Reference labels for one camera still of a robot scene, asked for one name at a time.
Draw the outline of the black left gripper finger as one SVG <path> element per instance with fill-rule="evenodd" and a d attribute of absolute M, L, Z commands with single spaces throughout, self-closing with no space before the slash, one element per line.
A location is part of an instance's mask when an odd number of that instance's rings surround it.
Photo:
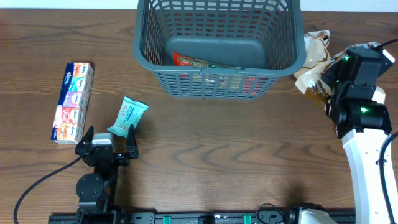
<path fill-rule="evenodd" d="M 90 126 L 86 132 L 86 134 L 82 137 L 81 141 L 79 142 L 79 148 L 84 148 L 87 145 L 90 145 L 94 136 L 94 127 Z"/>
<path fill-rule="evenodd" d="M 129 155 L 137 155 L 137 143 L 134 137 L 134 125 L 131 124 L 127 132 L 125 147 Z"/>

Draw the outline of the white brown snack bag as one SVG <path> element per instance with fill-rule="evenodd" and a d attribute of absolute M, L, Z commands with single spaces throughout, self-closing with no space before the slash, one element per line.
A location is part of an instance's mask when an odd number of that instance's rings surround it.
<path fill-rule="evenodd" d="M 333 62 L 329 55 L 323 60 L 310 57 L 305 60 L 303 67 L 294 73 L 295 86 L 323 110 L 326 110 L 326 101 L 331 95 L 331 88 L 321 80 L 321 76 Z"/>

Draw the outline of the red spaghetti package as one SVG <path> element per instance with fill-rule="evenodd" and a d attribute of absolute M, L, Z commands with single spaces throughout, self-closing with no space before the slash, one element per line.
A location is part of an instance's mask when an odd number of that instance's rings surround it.
<path fill-rule="evenodd" d="M 179 54 L 177 52 L 173 53 L 173 60 L 174 60 L 174 65 L 176 66 L 193 66 L 195 68 L 236 68 L 232 67 L 229 65 L 223 65 L 220 63 L 214 63 L 214 62 L 209 62 L 206 60 L 201 60 L 193 57 L 189 57 L 186 55 Z M 180 75 L 180 78 L 188 78 L 188 75 Z M 240 76 L 234 76 L 233 78 L 228 78 L 228 77 L 220 77 L 218 79 L 218 88 L 222 90 L 227 89 L 227 83 L 229 82 L 229 79 L 231 79 L 230 84 L 229 84 L 229 89 L 232 91 L 236 91 L 239 88 L 240 81 L 242 80 L 242 77 Z M 254 77 L 247 77 L 246 80 L 244 81 L 243 87 L 242 87 L 242 94 L 248 94 L 249 90 L 251 90 L 251 85 L 254 83 L 256 78 Z M 193 81 L 194 82 L 199 82 L 201 81 L 201 78 L 199 78 L 198 75 L 193 76 Z M 215 75 L 210 75 L 206 76 L 205 78 L 205 86 L 210 86 L 210 84 L 215 84 L 216 83 L 216 77 Z M 258 83 L 256 87 L 254 87 L 252 96 L 256 96 L 260 94 L 260 84 Z"/>

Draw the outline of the beige snack bag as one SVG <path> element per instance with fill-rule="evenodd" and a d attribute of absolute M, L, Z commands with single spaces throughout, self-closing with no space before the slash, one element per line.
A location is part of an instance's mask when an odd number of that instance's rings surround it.
<path fill-rule="evenodd" d="M 381 45 L 353 45 L 328 69 L 332 79 L 326 115 L 335 123 L 340 139 L 352 130 L 390 133 L 386 93 L 376 82 L 394 62 Z"/>

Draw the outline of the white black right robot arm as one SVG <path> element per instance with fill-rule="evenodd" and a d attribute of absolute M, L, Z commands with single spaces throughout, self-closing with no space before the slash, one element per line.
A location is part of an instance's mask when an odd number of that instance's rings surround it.
<path fill-rule="evenodd" d="M 377 42 L 351 45 L 296 76 L 296 87 L 335 124 L 351 172 L 356 223 L 397 223 L 397 184 L 386 94 L 377 79 L 395 62 Z"/>

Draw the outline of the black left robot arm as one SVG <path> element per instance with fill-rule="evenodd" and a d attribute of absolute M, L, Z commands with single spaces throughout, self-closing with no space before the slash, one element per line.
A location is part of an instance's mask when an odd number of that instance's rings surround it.
<path fill-rule="evenodd" d="M 114 203 L 118 182 L 118 169 L 137 159 L 139 151 L 134 138 L 134 126 L 130 125 L 125 147 L 126 152 L 114 152 L 111 133 L 94 133 L 89 127 L 76 145 L 75 153 L 85 164 L 93 168 L 92 173 L 82 176 L 76 184 L 79 197 L 78 223 L 127 224 L 129 214 Z"/>

